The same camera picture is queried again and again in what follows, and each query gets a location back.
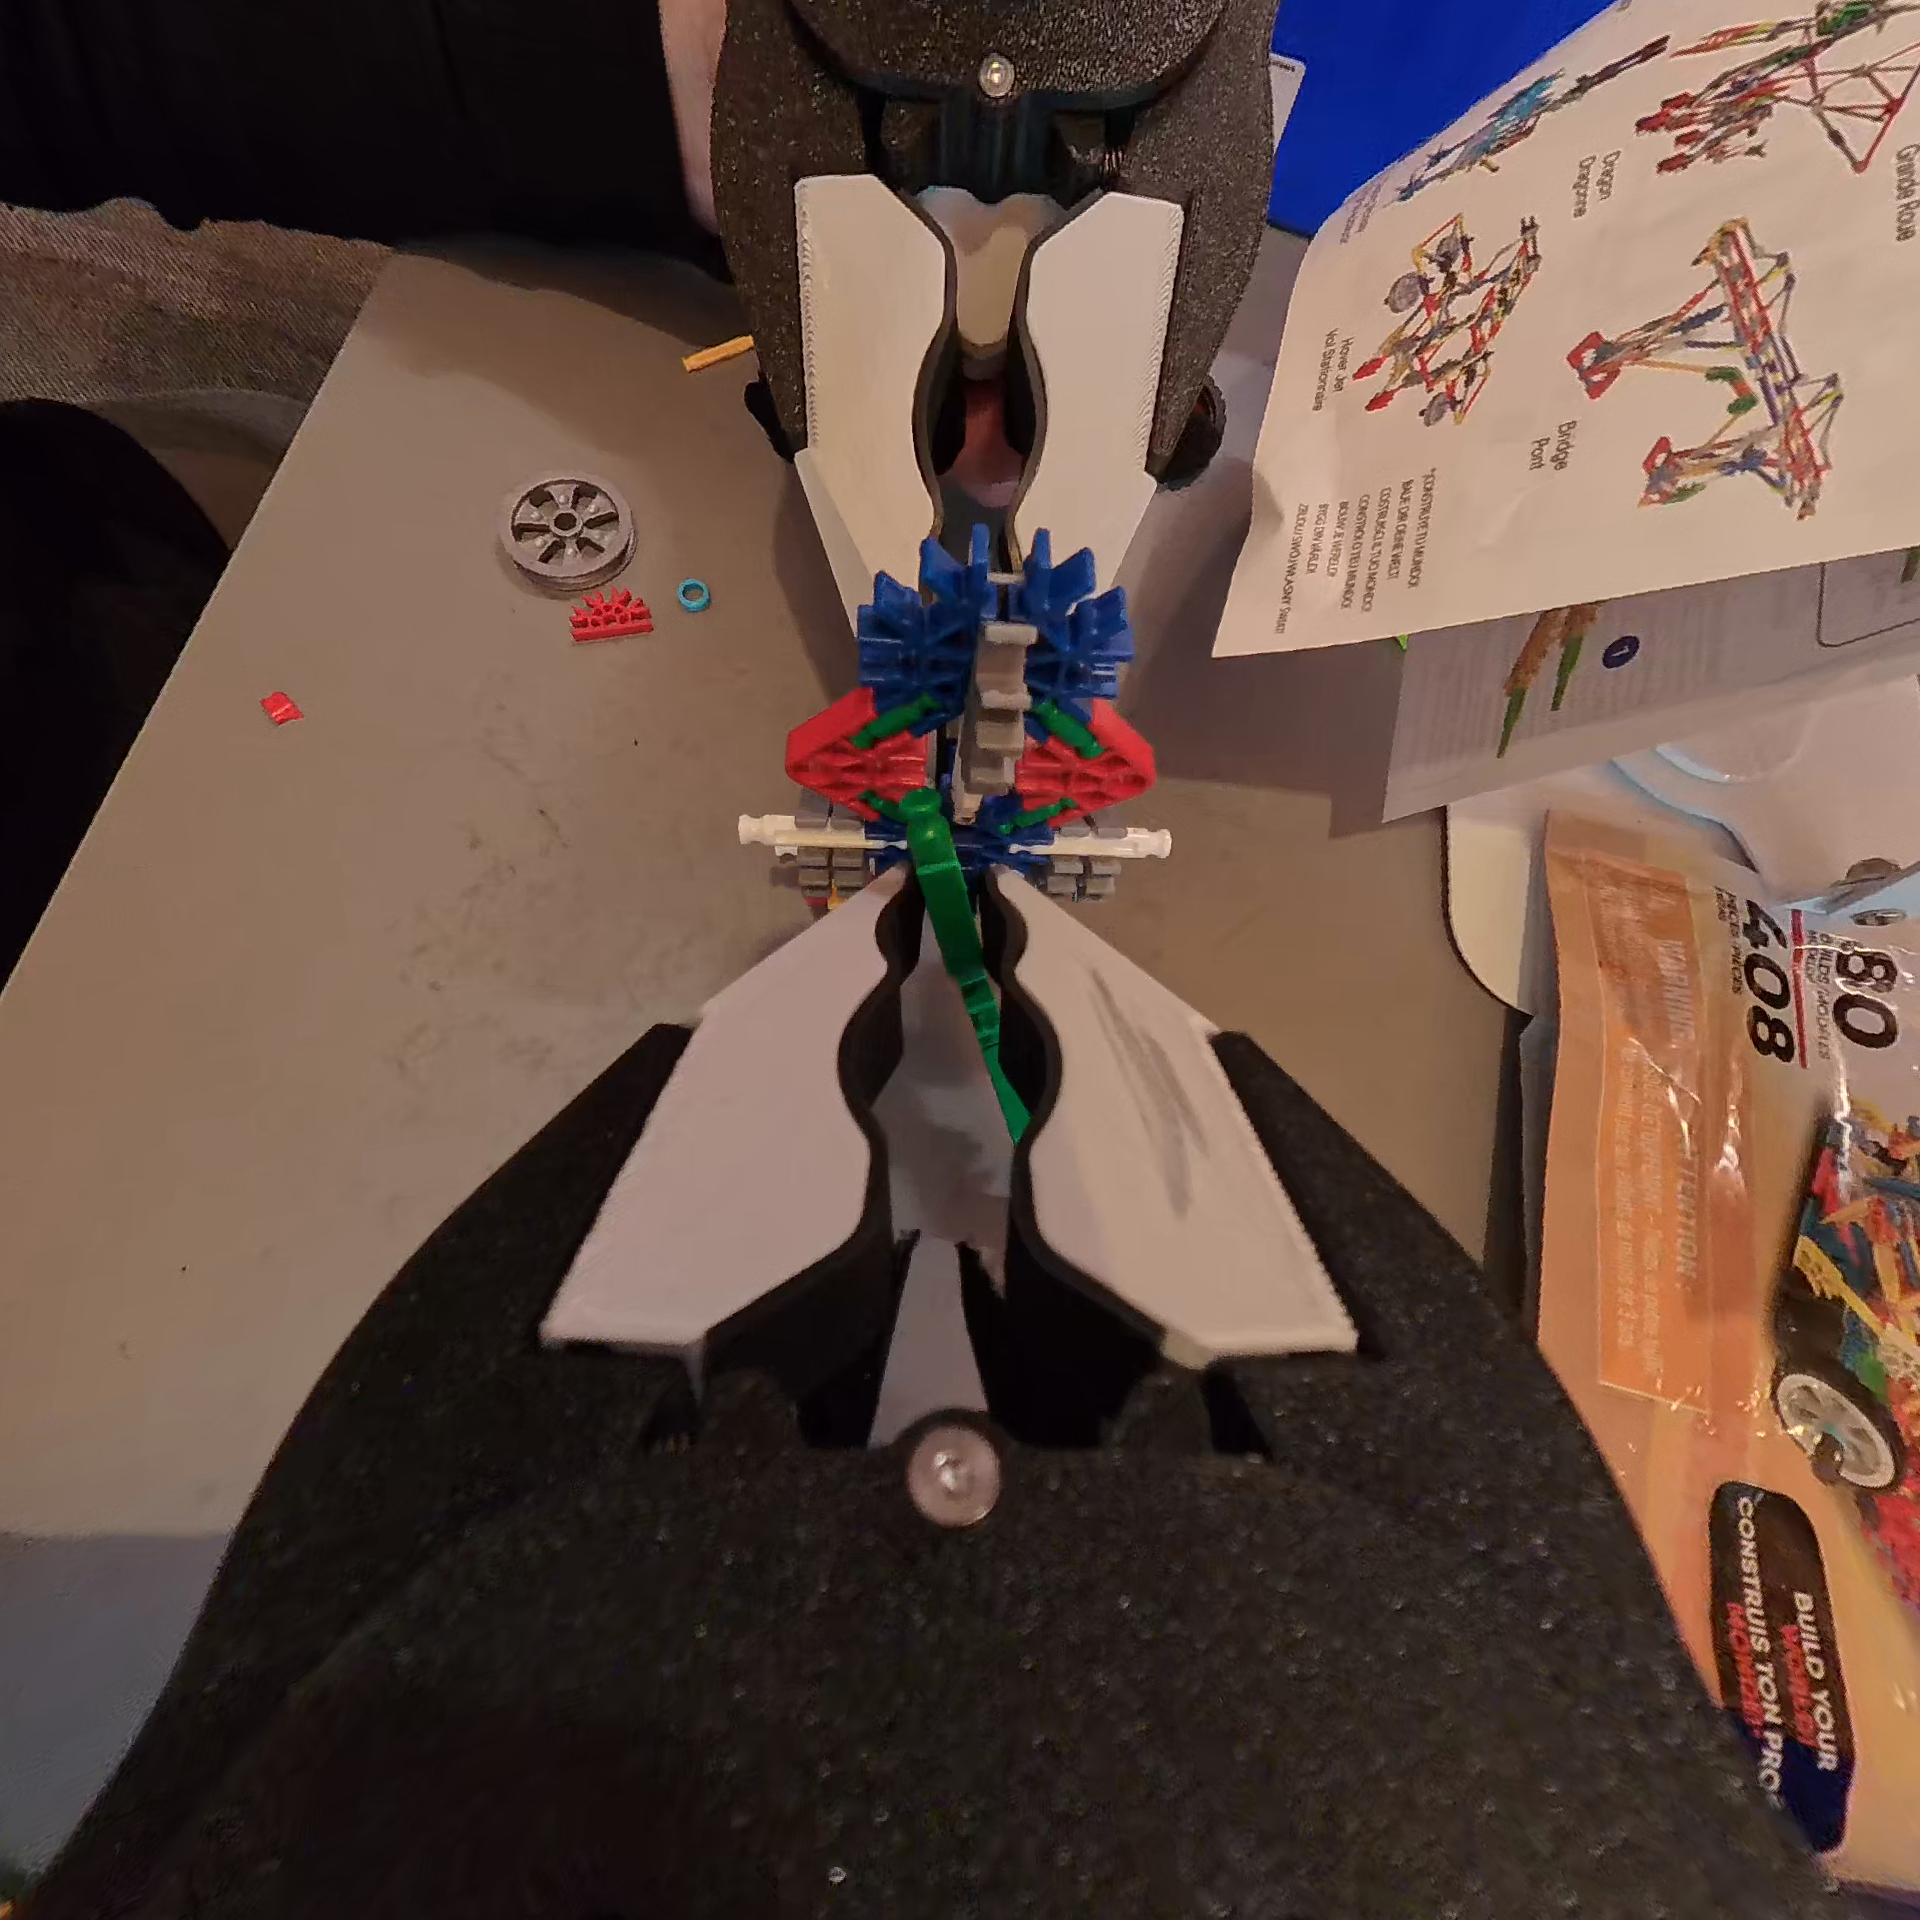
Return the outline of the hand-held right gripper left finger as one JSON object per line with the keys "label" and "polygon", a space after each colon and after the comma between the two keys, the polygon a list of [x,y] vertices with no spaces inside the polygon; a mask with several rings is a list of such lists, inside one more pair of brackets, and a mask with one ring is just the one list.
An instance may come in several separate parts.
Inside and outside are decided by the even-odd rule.
{"label": "hand-held right gripper left finger", "polygon": [[921,900],[885,874],[713,995],[545,1307],[545,1347],[798,1361],[811,1290],[889,1303],[889,1150]]}

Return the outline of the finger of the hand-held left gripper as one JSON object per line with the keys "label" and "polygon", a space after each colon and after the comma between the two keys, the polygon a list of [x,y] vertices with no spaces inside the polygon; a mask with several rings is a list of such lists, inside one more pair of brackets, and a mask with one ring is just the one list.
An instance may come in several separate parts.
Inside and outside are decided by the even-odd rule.
{"label": "finger of the hand-held left gripper", "polygon": [[1011,548],[1046,534],[1053,562],[1088,550],[1114,586],[1155,491],[1147,443],[1161,389],[1184,207],[1091,194],[1024,262],[1016,338],[1034,438],[1011,506]]}
{"label": "finger of the hand-held left gripper", "polygon": [[794,186],[805,443],[794,468],[845,601],[919,578],[941,529],[934,390],[952,348],[952,253],[875,175]]}

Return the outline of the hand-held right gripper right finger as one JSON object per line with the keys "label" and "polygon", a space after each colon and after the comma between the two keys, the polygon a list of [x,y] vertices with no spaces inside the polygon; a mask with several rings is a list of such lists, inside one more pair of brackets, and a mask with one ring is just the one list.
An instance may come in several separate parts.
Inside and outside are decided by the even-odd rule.
{"label": "hand-held right gripper right finger", "polygon": [[992,899],[1000,982],[1041,1043],[1018,1142],[1040,1254],[1184,1369],[1355,1353],[1217,1029],[1025,879],[997,874]]}

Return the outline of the blue snowflake connector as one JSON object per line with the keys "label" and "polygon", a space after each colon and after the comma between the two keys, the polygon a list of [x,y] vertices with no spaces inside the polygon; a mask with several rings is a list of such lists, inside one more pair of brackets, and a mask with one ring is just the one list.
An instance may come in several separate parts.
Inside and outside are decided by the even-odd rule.
{"label": "blue snowflake connector", "polygon": [[910,707],[923,724],[947,723],[965,707],[981,630],[999,621],[1031,630],[1025,690],[1082,714],[1118,697],[1135,657],[1126,613],[1121,588],[1096,589],[1091,548],[1055,558],[1049,531],[1032,534],[1018,573],[999,588],[978,525],[967,559],[923,542],[919,583],[875,575],[855,617],[857,677],[882,714]]}

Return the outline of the colourful construction toy model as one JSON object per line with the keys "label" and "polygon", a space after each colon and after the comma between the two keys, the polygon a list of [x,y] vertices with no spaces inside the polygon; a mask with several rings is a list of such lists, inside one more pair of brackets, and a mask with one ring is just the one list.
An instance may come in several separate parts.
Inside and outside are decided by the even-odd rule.
{"label": "colourful construction toy model", "polygon": [[921,795],[968,883],[1005,867],[1069,903],[1113,897],[1123,861],[1169,854],[1167,830],[1114,819],[1154,786],[1155,758],[1118,700],[1077,714],[1031,695],[1031,637],[999,621],[981,630],[947,723],[879,710],[857,678],[785,738],[783,771],[805,804],[743,815],[738,841],[792,867],[807,900],[834,905],[910,860],[906,802]]}

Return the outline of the person's left forearm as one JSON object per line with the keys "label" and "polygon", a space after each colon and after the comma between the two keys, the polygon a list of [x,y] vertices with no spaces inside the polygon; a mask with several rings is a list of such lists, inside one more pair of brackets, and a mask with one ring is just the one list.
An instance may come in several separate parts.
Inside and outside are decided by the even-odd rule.
{"label": "person's left forearm", "polygon": [[714,255],[723,2],[3,2],[2,199]]}

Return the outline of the person's left hand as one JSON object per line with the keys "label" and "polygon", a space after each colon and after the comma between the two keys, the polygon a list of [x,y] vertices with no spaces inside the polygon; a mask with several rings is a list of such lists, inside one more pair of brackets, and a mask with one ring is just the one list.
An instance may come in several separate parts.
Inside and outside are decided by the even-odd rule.
{"label": "person's left hand", "polygon": [[1024,451],[1008,438],[1003,375],[965,377],[965,429],[947,478],[990,508],[1008,506],[1024,478]]}

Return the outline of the grey spoked pulley wheel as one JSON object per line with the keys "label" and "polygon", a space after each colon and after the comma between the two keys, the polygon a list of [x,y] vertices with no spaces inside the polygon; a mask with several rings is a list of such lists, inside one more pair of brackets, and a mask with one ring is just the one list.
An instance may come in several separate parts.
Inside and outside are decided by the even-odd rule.
{"label": "grey spoked pulley wheel", "polygon": [[574,474],[507,493],[496,543],[521,586],[578,597],[624,572],[638,532],[633,508],[615,484]]}

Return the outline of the blue plastic bin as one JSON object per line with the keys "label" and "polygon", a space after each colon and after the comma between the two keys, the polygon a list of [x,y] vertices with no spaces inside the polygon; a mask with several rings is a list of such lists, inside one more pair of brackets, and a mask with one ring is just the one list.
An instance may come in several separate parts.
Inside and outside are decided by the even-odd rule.
{"label": "blue plastic bin", "polygon": [[1602,11],[1602,2],[1280,2],[1274,53],[1303,82],[1267,221],[1311,236],[1357,187]]}

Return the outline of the white foam board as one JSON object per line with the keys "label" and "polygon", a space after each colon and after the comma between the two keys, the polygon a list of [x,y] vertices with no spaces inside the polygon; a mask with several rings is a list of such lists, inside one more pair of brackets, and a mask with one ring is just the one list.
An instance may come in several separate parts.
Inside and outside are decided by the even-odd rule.
{"label": "white foam board", "polygon": [[1914,865],[1914,778],[1913,742],[1786,745],[1734,727],[1450,802],[1453,949],[1501,1003],[1528,1018],[1553,1009],[1545,825],[1555,810],[1728,858],[1801,905],[1866,860]]}

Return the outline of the brown plastic bag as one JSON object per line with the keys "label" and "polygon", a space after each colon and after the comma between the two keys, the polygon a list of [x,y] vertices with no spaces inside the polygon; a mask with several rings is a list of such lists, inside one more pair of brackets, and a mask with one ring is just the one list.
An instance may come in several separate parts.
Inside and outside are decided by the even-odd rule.
{"label": "brown plastic bag", "polygon": [[1917,1886],[1914,923],[1547,819],[1537,1339],[1827,1873]]}

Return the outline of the toy models instruction sheet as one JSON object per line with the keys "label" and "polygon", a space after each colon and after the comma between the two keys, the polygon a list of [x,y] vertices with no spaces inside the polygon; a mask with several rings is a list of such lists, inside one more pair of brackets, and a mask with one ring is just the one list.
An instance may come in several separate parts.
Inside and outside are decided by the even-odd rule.
{"label": "toy models instruction sheet", "polygon": [[1614,5],[1355,187],[1216,653],[1914,546],[1914,82],[1914,5]]}

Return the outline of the white instruction booklet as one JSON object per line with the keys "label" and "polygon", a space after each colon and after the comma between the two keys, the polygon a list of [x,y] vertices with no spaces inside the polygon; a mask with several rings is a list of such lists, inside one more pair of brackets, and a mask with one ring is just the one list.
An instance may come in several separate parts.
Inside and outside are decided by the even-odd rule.
{"label": "white instruction booklet", "polygon": [[1419,630],[1383,819],[1914,675],[1914,548]]}

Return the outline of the white metal stand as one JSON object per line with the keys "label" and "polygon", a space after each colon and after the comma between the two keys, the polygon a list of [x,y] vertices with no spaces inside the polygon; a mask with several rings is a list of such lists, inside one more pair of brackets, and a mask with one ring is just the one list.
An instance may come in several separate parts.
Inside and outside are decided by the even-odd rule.
{"label": "white metal stand", "polygon": [[1792,905],[1857,927],[1917,922],[1917,861],[1894,868],[1882,858],[1859,860],[1831,890]]}

